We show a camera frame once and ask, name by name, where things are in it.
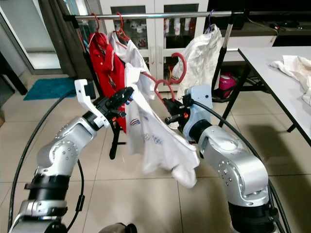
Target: black object on floor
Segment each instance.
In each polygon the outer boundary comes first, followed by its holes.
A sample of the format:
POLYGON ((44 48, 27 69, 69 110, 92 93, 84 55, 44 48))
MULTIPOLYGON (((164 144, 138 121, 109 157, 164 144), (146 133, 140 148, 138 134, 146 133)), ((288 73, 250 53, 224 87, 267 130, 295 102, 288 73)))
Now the black object on floor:
POLYGON ((14 94, 14 90, 0 74, 0 107, 14 94))
POLYGON ((2 53, 0 52, 0 74, 5 74, 12 82, 17 91, 23 96, 27 93, 27 89, 24 84, 19 80, 18 76, 12 70, 9 63, 6 61, 2 53))

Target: black cable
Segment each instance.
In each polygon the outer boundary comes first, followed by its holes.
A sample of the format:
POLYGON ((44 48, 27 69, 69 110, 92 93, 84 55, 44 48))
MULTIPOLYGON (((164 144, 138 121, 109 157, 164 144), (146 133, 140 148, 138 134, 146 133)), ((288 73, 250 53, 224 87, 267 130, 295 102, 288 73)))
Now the black cable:
POLYGON ((285 231, 284 231, 284 229, 283 229, 279 219, 276 221, 276 225, 277 225, 280 233, 285 233, 285 231))
MULTIPOLYGON (((274 186, 273 186, 273 184, 271 183, 270 180, 269 180, 269 185, 271 187, 272 192, 276 193, 276 189, 274 188, 274 186)), ((277 204, 277 206, 279 208, 280 215, 282 217, 282 220, 283 220, 283 223, 284 223, 284 226, 285 226, 285 230, 286 230, 287 233, 290 233, 291 232, 290 225, 288 224, 288 221, 287 221, 287 218, 286 218, 283 206, 281 204, 281 201, 280 201, 279 198, 276 198, 276 197, 275 197, 275 200, 276 200, 276 204, 277 204)))
MULTIPOLYGON (((256 152, 256 150, 253 148, 253 146, 243 137, 242 134, 240 134, 239 131, 237 131, 228 121, 226 121, 223 117, 221 117, 218 113, 216 113, 214 110, 208 108, 207 106, 197 102, 197 101, 193 101, 193 104, 195 105, 198 105, 199 107, 205 109, 206 111, 212 113, 214 116, 216 116, 220 121, 222 121, 230 130, 233 131, 233 133, 235 135, 237 135, 243 143, 245 143, 245 145, 251 150, 251 152, 262 162, 262 159, 259 157, 258 153, 256 152)), ((273 187, 270 179, 269 179, 269 183, 268 183, 268 192, 270 192, 269 194, 269 204, 271 206, 274 206, 273 204, 273 199, 271 199, 270 197, 272 196, 271 193, 273 194, 275 200, 276 200, 276 204, 279 208, 279 211, 280 211, 280 215, 282 217, 282 220, 284 222, 284 225, 285 225, 285 229, 286 229, 286 232, 287 233, 291 233, 291 230, 290 230, 290 227, 289 227, 289 224, 288 224, 288 221, 287 221, 287 218, 285 216, 285 212, 284 212, 284 209, 282 207, 282 204, 281 204, 281 201, 276 193, 276 190, 275 188, 273 187)))
MULTIPOLYGON (((80 163, 80 160, 78 160, 78 167, 79 167, 79 170, 80 170, 80 175, 81 175, 81 192, 80 192, 80 196, 79 196, 79 199, 78 199, 78 204, 80 202, 80 197, 84 196, 83 193, 84 193, 84 175, 83 175, 83 170, 82 170, 82 166, 81 166, 81 163, 80 163)), ((73 226, 76 218, 78 217, 78 214, 80 212, 80 208, 76 208, 76 213, 74 214, 72 220, 71 220, 71 223, 69 224, 69 226, 67 227, 67 232, 70 230, 70 228, 73 226)))
POLYGON ((16 190, 16 185, 17 185, 17 181, 18 181, 18 176, 21 170, 21 167, 23 166, 27 151, 29 149, 29 146, 31 145, 35 135, 38 133, 40 127, 42 126, 43 122, 46 120, 46 118, 49 116, 49 114, 52 112, 52 110, 67 96, 71 95, 71 94, 75 94, 75 90, 69 91, 67 92, 65 95, 63 95, 59 100, 57 100, 52 107, 46 112, 46 114, 43 116, 43 118, 40 120, 40 122, 38 123, 37 127, 35 128, 34 132, 32 133, 32 135, 30 136, 25 149, 23 151, 23 154, 19 160, 17 169, 16 169, 16 173, 14 176, 14 180, 12 183, 12 191, 11 191, 11 199, 10 199, 10 207, 9 207, 9 220, 8 220, 8 232, 10 231, 10 228, 12 226, 13 223, 13 210, 14 210, 14 198, 15 198, 15 190, 16 190))

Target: pink object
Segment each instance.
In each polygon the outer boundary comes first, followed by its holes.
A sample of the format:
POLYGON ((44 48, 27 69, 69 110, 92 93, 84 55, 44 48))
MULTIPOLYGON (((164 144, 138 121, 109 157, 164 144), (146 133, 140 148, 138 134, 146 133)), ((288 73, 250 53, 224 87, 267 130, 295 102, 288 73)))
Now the pink object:
POLYGON ((232 88, 237 84, 232 73, 220 74, 219 89, 224 91, 223 98, 226 99, 230 95, 232 88))

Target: clothes hanger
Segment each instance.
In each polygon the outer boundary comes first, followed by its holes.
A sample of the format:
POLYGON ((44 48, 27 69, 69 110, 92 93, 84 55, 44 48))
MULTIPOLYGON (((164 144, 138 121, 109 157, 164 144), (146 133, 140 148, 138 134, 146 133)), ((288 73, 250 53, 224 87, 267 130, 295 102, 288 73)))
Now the clothes hanger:
POLYGON ((96 26, 96 32, 94 33, 94 35, 89 40, 88 47, 90 46, 92 39, 95 37, 97 44, 100 45, 102 47, 101 49, 103 50, 103 52, 105 52, 104 49, 109 44, 108 37, 105 34, 99 32, 100 24, 99 24, 99 20, 97 18, 97 15, 95 13, 92 13, 91 15, 95 16, 97 26, 96 26), (99 43, 99 41, 97 40, 97 37, 95 35, 99 35, 103 39, 103 43, 99 43))
POLYGON ((118 31, 114 31, 122 40, 124 41, 129 41, 130 38, 125 34, 125 32, 123 31, 123 18, 120 14, 120 12, 116 12, 117 15, 120 16, 120 20, 121 20, 121 26, 120 26, 120 30, 118 31))
POLYGON ((164 101, 163 101, 162 97, 160 96, 159 92, 157 91, 158 85, 160 83, 164 83, 164 84, 166 84, 169 87, 171 95, 172 95, 172 101, 174 102, 175 101, 175 94, 174 94, 174 91, 173 91, 173 88, 172 88, 171 84, 180 84, 181 81, 183 81, 183 79, 184 79, 184 77, 186 75, 186 72, 187 72, 187 63, 186 63, 186 60, 185 60, 184 56, 181 53, 175 52, 175 53, 172 54, 172 57, 180 58, 180 60, 183 63, 183 72, 182 72, 182 74, 181 74, 181 76, 180 76, 180 78, 178 80, 174 80, 174 79, 170 79, 169 81, 167 81, 165 79, 156 80, 154 77, 149 75, 147 72, 143 72, 142 73, 143 75, 147 76, 148 78, 150 78, 152 81, 155 82, 155 88, 154 88, 155 94, 159 97, 159 99, 162 101, 163 104, 164 104, 164 101))

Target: glass cabinet door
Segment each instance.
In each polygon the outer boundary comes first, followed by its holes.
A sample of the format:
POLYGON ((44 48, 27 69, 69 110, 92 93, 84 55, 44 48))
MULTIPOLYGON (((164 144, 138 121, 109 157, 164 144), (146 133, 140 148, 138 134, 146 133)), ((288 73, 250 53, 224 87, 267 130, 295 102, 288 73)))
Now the glass cabinet door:
MULTIPOLYGON (((206 12, 208 0, 156 0, 156 13, 206 12)), ((171 58, 174 52, 182 52, 189 42, 202 34, 205 17, 200 18, 159 18, 155 20, 156 70, 158 79, 172 78, 173 67, 178 62, 171 58)), ((166 85, 160 91, 168 91, 166 85)))
MULTIPOLYGON (((149 0, 113 0, 111 2, 100 0, 103 14, 138 14, 154 13, 154 2, 149 0)), ((105 20, 107 33, 118 31, 121 20, 105 20)), ((154 19, 124 19, 123 31, 139 49, 149 66, 151 74, 156 76, 155 52, 155 20, 154 19)))

